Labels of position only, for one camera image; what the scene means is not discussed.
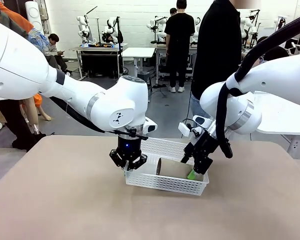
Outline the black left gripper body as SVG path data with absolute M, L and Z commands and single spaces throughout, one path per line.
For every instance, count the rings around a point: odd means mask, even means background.
M 141 156 L 141 141 L 138 137 L 127 139 L 118 136 L 116 152 L 122 160 L 133 162 Z

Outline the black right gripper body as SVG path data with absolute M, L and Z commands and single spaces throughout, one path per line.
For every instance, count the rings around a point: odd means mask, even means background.
M 211 136 L 207 130 L 203 130 L 200 136 L 196 137 L 192 135 L 190 142 L 183 149 L 190 152 L 190 158 L 193 158 L 194 161 L 197 158 L 208 157 L 209 154 L 213 153 L 218 147 L 218 141 Z

